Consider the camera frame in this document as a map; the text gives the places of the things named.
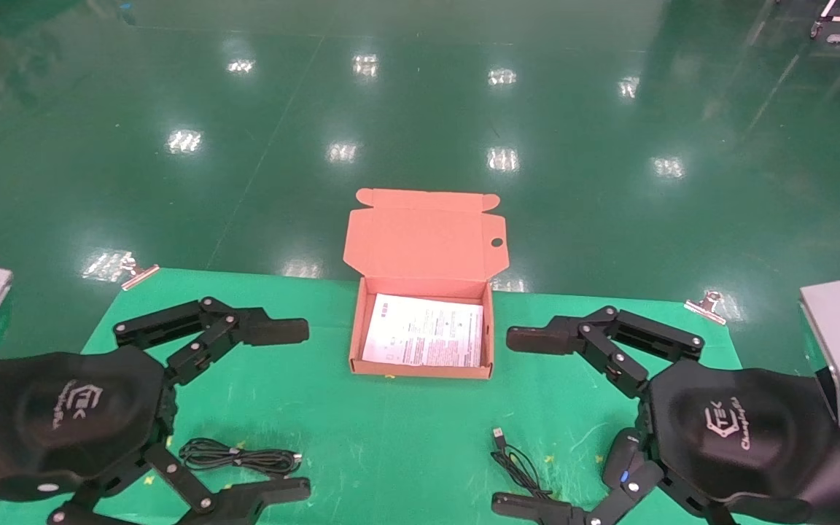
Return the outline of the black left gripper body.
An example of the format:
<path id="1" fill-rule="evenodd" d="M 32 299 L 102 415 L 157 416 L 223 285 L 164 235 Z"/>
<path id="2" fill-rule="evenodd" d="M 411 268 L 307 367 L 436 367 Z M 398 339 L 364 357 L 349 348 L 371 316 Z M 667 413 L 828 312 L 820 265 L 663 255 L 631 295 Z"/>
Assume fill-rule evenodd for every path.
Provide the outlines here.
<path id="1" fill-rule="evenodd" d="M 146 474 L 174 415 L 166 369 L 137 349 L 0 359 L 0 501 L 114 496 Z"/>

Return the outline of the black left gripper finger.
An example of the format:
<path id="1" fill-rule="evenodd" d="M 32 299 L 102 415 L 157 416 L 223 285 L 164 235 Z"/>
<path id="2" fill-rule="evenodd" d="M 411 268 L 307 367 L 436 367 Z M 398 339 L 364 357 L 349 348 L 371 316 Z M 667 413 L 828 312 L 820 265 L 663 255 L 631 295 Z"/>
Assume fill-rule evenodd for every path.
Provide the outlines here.
<path id="1" fill-rule="evenodd" d="M 273 319 L 261 307 L 232 307 L 214 297 L 180 303 L 114 326 L 120 348 L 147 350 L 190 337 L 166 361 L 166 384 L 178 386 L 193 382 L 240 343 L 289 345 L 309 336 L 306 319 Z"/>
<path id="2" fill-rule="evenodd" d="M 165 445 L 153 445 L 143 454 L 144 461 L 189 505 L 178 524 L 256 524 L 271 505 L 308 499 L 312 494 L 309 478 L 284 478 L 239 484 L 217 493 L 174 458 Z M 50 524 L 130 524 L 113 516 L 97 514 L 96 504 L 104 491 L 84 484 L 49 515 Z"/>

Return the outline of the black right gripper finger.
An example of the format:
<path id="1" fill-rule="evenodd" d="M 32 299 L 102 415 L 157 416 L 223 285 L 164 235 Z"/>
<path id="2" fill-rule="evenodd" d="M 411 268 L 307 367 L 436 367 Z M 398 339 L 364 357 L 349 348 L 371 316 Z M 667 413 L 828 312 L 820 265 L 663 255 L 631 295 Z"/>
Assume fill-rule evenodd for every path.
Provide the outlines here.
<path id="1" fill-rule="evenodd" d="M 661 466 L 653 461 L 629 462 L 607 466 L 604 476 L 613 481 L 606 498 L 592 510 L 568 502 L 551 499 L 540 488 L 534 476 L 512 459 L 499 464 L 511 480 L 530 495 L 496 492 L 492 496 L 492 510 L 501 516 L 533 521 L 537 524 L 617 524 L 660 484 L 670 481 Z"/>
<path id="2" fill-rule="evenodd" d="M 621 346 L 670 363 L 697 362 L 704 339 L 627 310 L 604 306 L 580 318 L 554 316 L 544 327 L 511 326 L 506 345 L 521 353 L 579 355 L 621 394 L 639 398 L 649 385 L 649 372 Z"/>

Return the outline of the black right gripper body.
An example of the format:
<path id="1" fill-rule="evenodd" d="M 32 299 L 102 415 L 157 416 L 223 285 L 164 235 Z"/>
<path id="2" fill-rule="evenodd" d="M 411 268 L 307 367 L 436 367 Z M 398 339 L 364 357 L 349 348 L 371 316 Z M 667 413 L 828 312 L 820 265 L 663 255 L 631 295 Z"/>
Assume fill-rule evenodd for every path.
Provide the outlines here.
<path id="1" fill-rule="evenodd" d="M 639 403 L 660 489 L 710 524 L 840 524 L 840 426 L 817 382 L 674 363 Z"/>

